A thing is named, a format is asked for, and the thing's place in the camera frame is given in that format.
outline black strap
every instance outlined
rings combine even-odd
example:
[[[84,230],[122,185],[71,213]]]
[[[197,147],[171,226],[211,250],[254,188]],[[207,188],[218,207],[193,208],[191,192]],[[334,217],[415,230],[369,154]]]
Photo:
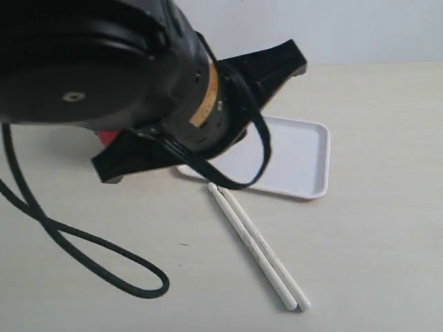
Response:
[[[205,40],[202,34],[197,34],[201,40],[201,43],[206,48],[211,60],[214,62],[214,65],[217,67],[217,58],[210,49],[208,42]],[[260,108],[255,101],[250,88],[243,80],[243,77],[234,68],[227,64],[224,64],[224,70],[227,71],[230,78],[230,83],[235,85],[238,94],[241,95],[242,99],[246,102],[247,106],[243,110],[244,114],[245,116],[249,117],[252,123],[255,125],[263,144],[263,163],[251,182],[238,183],[233,181],[226,175],[222,174],[217,168],[212,166],[205,158],[193,151],[190,151],[187,147],[182,145],[171,134],[159,133],[157,135],[153,135],[152,138],[167,151],[169,151],[173,156],[176,156],[179,160],[190,166],[198,174],[208,179],[212,183],[230,190],[242,190],[256,184],[257,181],[259,181],[263,176],[264,171],[266,171],[272,156],[271,134],[269,133],[269,128],[264,121],[262,114],[260,113]]]
[[[35,199],[26,182],[26,179],[24,178],[23,173],[21,172],[14,150],[10,125],[2,124],[1,130],[3,134],[3,146],[5,148],[5,153],[12,175],[14,176],[15,182],[17,183],[17,187],[19,188],[21,194],[25,199],[25,201],[23,202],[6,186],[6,184],[2,180],[0,180],[0,193],[2,193],[8,201],[10,201],[17,209],[21,210],[23,213],[40,222],[46,233],[48,233],[48,235],[51,237],[52,240],[56,242],[56,244],[58,244],[64,251],[70,254],[72,258],[82,264],[85,268],[95,273],[97,276],[110,283],[112,286],[115,286],[116,288],[119,288],[120,290],[130,295],[143,299],[155,299],[166,294],[170,287],[170,281],[166,274],[162,270],[157,268],[154,264],[126,249],[117,246],[116,244],[113,244],[109,241],[101,239],[100,237],[96,237],[92,234],[83,232],[76,228],[72,228],[68,225],[59,223],[58,221],[49,218]],[[154,273],[161,280],[162,286],[156,290],[146,290],[127,283],[115,274],[103,268],[94,260],[90,259],[83,252],[78,250],[66,237],[62,235],[62,233],[70,234],[74,237],[78,237],[94,243],[98,246],[102,246],[103,248],[111,250],[116,254],[119,254],[141,265],[142,267]]]

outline table surface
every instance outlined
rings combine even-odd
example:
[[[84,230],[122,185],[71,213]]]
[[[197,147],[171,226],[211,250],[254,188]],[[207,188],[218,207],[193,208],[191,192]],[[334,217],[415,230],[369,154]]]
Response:
[[[1,199],[0,330],[440,331],[442,87],[443,62],[313,67],[266,108],[332,132],[325,197],[236,193],[312,301],[307,313],[285,311],[202,183],[167,169],[101,185],[89,162],[101,149],[92,133],[15,128],[47,213],[144,256],[172,286],[156,300],[110,287]],[[12,182],[3,153],[0,174]],[[159,285],[72,241],[126,280]]]

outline white wall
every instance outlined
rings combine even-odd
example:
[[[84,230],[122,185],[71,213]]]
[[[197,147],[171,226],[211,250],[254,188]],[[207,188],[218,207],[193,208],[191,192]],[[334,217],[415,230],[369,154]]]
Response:
[[[219,57],[295,39],[310,64],[443,60],[443,0],[176,0]]]

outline white plastic tray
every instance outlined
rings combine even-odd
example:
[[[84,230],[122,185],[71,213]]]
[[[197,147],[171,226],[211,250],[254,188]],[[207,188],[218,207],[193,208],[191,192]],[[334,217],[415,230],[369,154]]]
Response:
[[[329,177],[329,129],[314,122],[264,118],[271,131],[273,155],[264,176],[251,188],[307,200],[325,195]],[[262,143],[255,127],[251,126],[243,141],[211,163],[233,180],[248,182],[257,173],[262,156]],[[186,176],[202,178],[188,166],[180,166],[178,170]]]

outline white chopstick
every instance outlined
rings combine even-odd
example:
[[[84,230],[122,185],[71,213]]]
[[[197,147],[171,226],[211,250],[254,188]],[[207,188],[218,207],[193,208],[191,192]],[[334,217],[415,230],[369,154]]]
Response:
[[[299,308],[302,311],[308,311],[311,308],[311,302],[307,296],[303,293],[302,289],[297,285],[296,281],[293,279],[288,270],[284,267],[283,263],[278,259],[277,255],[271,249],[269,244],[264,240],[264,237],[260,234],[260,231],[255,227],[251,218],[243,210],[242,206],[238,203],[235,197],[224,188],[218,188],[224,198],[228,201],[229,205],[232,207],[236,215],[242,221],[244,227],[251,234],[252,238],[255,240],[259,248],[263,251],[269,263],[273,266],[278,276],[282,279],[289,292],[296,299]]]
[[[220,208],[223,210],[224,214],[228,217],[229,221],[234,226],[238,235],[240,236],[246,247],[249,249],[259,267],[263,270],[264,274],[268,278],[271,285],[274,287],[277,294],[280,296],[280,299],[283,301],[287,309],[289,311],[292,311],[297,308],[297,301],[294,299],[294,296],[291,294],[289,289],[285,286],[284,282],[278,276],[277,272],[274,270],[269,260],[260,250],[259,246],[251,237],[240,218],[236,215],[235,211],[229,205],[228,201],[219,191],[218,187],[215,184],[210,183],[209,191],[214,195],[215,200],[218,202]]]

